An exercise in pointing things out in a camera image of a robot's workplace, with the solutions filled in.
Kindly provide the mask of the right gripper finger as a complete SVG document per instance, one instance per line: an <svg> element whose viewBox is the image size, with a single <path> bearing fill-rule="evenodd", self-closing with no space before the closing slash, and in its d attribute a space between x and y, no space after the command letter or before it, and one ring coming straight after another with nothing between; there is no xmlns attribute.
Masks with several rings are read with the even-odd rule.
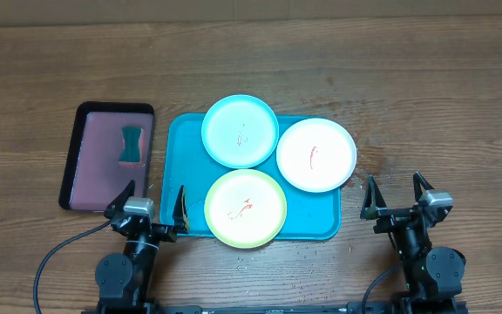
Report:
<svg viewBox="0 0 502 314"><path fill-rule="evenodd" d="M434 187L419 172L414 173L412 179L415 201L427 201L428 194Z"/></svg>
<svg viewBox="0 0 502 314"><path fill-rule="evenodd" d="M360 218L375 220L387 211L387 205L372 175L368 176Z"/></svg>

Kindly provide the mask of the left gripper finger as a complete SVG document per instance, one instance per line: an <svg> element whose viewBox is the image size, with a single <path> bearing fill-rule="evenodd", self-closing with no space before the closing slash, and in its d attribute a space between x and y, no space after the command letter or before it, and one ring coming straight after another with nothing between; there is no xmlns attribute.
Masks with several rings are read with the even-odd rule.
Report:
<svg viewBox="0 0 502 314"><path fill-rule="evenodd" d="M173 207L173 229L177 234L188 234L190 230L189 218L187 215L186 190L181 185Z"/></svg>
<svg viewBox="0 0 502 314"><path fill-rule="evenodd" d="M113 218L117 213L124 211L124 206L128 199L134 195L136 188L135 180L130 180L125 186L124 190L108 204L104 211L105 218Z"/></svg>

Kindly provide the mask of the green scrub sponge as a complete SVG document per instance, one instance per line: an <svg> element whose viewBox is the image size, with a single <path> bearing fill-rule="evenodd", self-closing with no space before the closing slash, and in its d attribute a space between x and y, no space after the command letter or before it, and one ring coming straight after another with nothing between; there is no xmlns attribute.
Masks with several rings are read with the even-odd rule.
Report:
<svg viewBox="0 0 502 314"><path fill-rule="evenodd" d="M122 129L123 148L119 164L125 167L141 167L144 164L145 130L139 126L124 126Z"/></svg>

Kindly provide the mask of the yellow-green plate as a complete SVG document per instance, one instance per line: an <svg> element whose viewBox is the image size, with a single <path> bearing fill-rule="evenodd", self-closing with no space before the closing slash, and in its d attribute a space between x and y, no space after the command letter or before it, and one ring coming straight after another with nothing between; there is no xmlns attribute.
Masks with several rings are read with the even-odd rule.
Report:
<svg viewBox="0 0 502 314"><path fill-rule="evenodd" d="M208 190L204 216L221 242L237 249L254 249L282 230L288 205L275 179L254 169L222 175Z"/></svg>

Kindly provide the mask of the light blue plate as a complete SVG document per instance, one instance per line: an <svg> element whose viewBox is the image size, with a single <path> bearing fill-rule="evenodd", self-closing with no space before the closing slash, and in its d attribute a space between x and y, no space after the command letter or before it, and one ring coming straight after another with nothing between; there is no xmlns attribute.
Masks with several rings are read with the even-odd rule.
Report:
<svg viewBox="0 0 502 314"><path fill-rule="evenodd" d="M251 168L265 161L279 139L278 119L271 107L247 94L226 96L214 103L202 121L202 143L222 166Z"/></svg>

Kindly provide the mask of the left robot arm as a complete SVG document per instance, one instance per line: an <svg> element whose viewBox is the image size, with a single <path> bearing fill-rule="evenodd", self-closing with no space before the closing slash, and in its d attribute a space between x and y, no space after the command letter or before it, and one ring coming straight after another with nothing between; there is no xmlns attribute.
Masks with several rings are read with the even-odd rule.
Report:
<svg viewBox="0 0 502 314"><path fill-rule="evenodd" d="M136 197L134 190L130 181L104 212L112 230L125 237L125 247L103 257L95 269L97 313L163 313L159 301L148 296L159 244L176 242L189 231L184 187L173 206L172 225L154 222L153 201Z"/></svg>

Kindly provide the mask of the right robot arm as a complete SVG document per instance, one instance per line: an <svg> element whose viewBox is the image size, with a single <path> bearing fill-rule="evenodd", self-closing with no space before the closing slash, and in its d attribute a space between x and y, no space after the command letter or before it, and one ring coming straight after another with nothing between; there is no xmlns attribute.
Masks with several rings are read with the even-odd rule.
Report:
<svg viewBox="0 0 502 314"><path fill-rule="evenodd" d="M432 246L428 229L451 212L450 193L435 189L419 172L413 174L415 201L409 208L391 209L373 176L367 180L360 218L376 222L373 231L386 234L398 254L399 264L378 276L363 295L362 313L466 313L466 303L457 302L462 292L466 259L458 250ZM388 275L401 270L407 290L385 303L369 303L373 289Z"/></svg>

